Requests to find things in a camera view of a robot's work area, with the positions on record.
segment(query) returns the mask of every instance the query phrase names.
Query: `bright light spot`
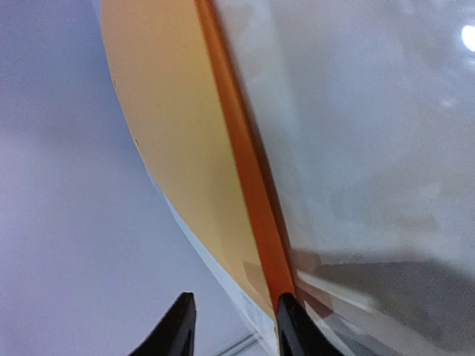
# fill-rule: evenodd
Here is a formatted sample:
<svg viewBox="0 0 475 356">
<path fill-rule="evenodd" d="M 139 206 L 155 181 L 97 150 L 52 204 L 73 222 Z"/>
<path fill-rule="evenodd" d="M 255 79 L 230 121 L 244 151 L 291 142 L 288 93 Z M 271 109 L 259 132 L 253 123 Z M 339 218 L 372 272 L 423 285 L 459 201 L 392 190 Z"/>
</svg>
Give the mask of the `bright light spot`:
<svg viewBox="0 0 475 356">
<path fill-rule="evenodd" d="M 462 41 L 466 48 L 475 52 L 475 26 L 467 24 L 462 28 Z"/>
</svg>

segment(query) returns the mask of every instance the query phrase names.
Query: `orange strip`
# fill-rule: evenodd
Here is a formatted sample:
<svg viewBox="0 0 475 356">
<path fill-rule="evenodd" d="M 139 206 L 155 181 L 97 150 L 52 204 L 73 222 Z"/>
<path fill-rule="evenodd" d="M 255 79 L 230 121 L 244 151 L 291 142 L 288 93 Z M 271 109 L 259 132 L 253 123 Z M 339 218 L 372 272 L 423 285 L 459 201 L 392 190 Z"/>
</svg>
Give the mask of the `orange strip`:
<svg viewBox="0 0 475 356">
<path fill-rule="evenodd" d="M 246 106 L 238 76 L 214 5 L 195 0 L 211 59 L 244 200 L 274 310 L 282 293 L 295 294 L 295 284 L 283 242 L 287 242 L 269 163 L 258 129 Z"/>
</svg>

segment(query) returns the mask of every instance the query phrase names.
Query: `white wall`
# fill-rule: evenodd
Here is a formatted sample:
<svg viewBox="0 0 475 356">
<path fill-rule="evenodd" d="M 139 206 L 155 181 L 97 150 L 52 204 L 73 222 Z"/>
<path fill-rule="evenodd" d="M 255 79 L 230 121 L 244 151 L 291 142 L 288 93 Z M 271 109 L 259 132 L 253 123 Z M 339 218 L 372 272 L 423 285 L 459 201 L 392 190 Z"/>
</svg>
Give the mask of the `white wall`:
<svg viewBox="0 0 475 356">
<path fill-rule="evenodd" d="M 182 291 L 247 332 L 149 181 L 89 1 L 0 3 L 0 355 L 126 355 Z"/>
</svg>

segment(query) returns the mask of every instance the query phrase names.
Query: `orange wooden edge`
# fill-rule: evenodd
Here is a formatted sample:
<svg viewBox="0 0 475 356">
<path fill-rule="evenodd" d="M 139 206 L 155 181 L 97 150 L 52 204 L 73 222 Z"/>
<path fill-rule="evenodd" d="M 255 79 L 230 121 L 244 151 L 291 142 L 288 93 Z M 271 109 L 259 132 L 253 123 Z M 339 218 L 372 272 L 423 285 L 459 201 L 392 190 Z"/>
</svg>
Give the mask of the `orange wooden edge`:
<svg viewBox="0 0 475 356">
<path fill-rule="evenodd" d="M 237 172 L 274 310 L 282 293 L 295 295 L 284 243 L 284 219 L 263 144 L 240 90 L 227 41 L 210 0 L 195 0 L 220 97 Z"/>
</svg>

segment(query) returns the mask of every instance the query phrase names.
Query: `gray wall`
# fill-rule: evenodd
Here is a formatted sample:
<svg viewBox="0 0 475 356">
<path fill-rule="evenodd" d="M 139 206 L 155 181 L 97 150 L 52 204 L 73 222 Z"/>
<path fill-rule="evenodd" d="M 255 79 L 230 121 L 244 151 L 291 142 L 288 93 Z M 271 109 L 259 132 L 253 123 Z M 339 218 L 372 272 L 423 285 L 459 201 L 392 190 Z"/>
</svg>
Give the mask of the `gray wall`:
<svg viewBox="0 0 475 356">
<path fill-rule="evenodd" d="M 152 186 L 93 5 L 0 1 L 0 355 L 125 355 L 182 291 L 196 355 L 247 332 Z"/>
</svg>

